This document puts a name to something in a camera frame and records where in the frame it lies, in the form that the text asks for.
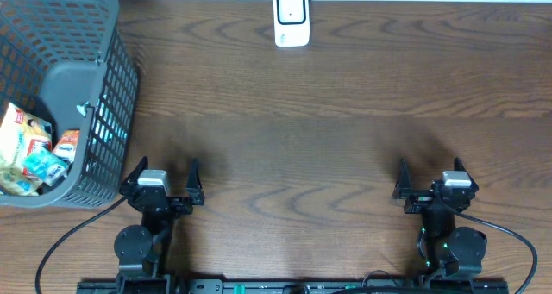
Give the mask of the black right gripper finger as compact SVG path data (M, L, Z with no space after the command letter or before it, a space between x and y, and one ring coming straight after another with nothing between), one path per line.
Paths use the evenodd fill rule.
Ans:
M409 168L406 160L401 159L399 164L398 180L394 186L392 198L393 199L406 199L413 194L413 188L411 185L411 178Z
M462 164L461 159L459 157L455 157L454 159L454 170L458 172L465 172L467 174L467 176L471 181L470 188L473 191L477 191L479 189L478 184L474 181L473 177L468 173L466 167Z

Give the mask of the orange tissue pack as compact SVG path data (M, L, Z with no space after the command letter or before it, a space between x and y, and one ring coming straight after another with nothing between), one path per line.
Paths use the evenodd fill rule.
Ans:
M67 164L71 164L75 160L78 138L78 130L67 130L58 140L57 145L53 149L53 154Z

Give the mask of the yellow snack bag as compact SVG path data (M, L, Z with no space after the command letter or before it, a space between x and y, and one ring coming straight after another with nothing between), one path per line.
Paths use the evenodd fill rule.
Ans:
M23 165L37 148L52 149L50 122L9 103L1 124L1 193L38 196L42 182Z

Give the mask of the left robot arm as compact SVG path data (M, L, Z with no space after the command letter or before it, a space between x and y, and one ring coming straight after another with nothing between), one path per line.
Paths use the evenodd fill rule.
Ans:
M150 170L146 157L123 180L120 194L129 206L141 213L141 223L121 230L114 242L119 259L116 276L119 293L185 291L185 285L165 265L174 223L205 201L197 160L191 162L185 191L181 197L171 196L168 173Z

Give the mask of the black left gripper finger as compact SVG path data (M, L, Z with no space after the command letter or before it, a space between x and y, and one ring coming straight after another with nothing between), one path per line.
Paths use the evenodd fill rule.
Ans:
M137 185L141 173L146 169L148 169L148 159L147 156L143 156L135 169L122 180L122 188L133 188Z
M192 205L204 205L205 195L199 177L198 160L193 159L191 169L186 180L185 190Z

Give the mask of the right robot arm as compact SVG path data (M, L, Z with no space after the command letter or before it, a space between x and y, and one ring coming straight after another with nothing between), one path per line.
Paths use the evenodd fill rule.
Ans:
M426 259L429 272L440 278L473 278L482 272L487 238L470 227L458 227L457 214L470 207L479 186L461 161L431 182L428 189L417 190L411 182L405 160L399 165L398 180L392 197L405 202L406 214L422 218L418 252Z

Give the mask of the teal snack packet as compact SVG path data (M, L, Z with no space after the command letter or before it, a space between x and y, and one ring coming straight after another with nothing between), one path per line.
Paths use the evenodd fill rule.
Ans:
M43 147L37 147L22 162L25 169L48 186L66 175L69 165Z

